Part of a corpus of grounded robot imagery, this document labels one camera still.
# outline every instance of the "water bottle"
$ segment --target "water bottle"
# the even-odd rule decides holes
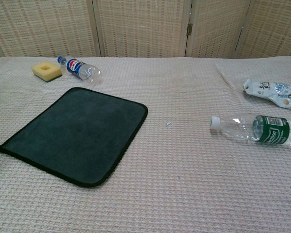
[[[291,120],[257,114],[213,116],[210,129],[222,130],[230,136],[271,144],[291,146]]]
[[[82,80],[93,82],[101,75],[101,71],[97,67],[81,62],[71,56],[59,56],[57,61],[62,70],[67,70]]]

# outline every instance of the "yellow sponge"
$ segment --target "yellow sponge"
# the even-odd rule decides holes
[[[62,75],[62,70],[50,62],[39,63],[32,67],[32,71],[46,82],[50,82]]]

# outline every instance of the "plastic bag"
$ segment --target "plastic bag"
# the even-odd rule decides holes
[[[243,87],[247,94],[269,99],[282,108],[291,109],[291,86],[285,83],[270,83],[248,79]]]

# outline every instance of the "green object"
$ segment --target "green object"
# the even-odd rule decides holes
[[[0,152],[71,183],[103,183],[147,115],[143,104],[72,88],[14,134]]]
[[[290,127],[287,119],[271,116],[257,116],[259,121],[263,120],[263,133],[259,142],[272,144],[283,144],[289,137]]]

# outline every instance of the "white tablecloth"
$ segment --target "white tablecloth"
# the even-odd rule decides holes
[[[55,58],[0,58],[0,144],[75,86],[143,103],[148,116],[96,188],[0,153],[0,232],[291,233],[291,148],[209,130],[211,116],[291,118],[242,88],[248,78],[291,84],[291,57],[82,60],[102,83],[69,74],[45,83],[31,66]]]

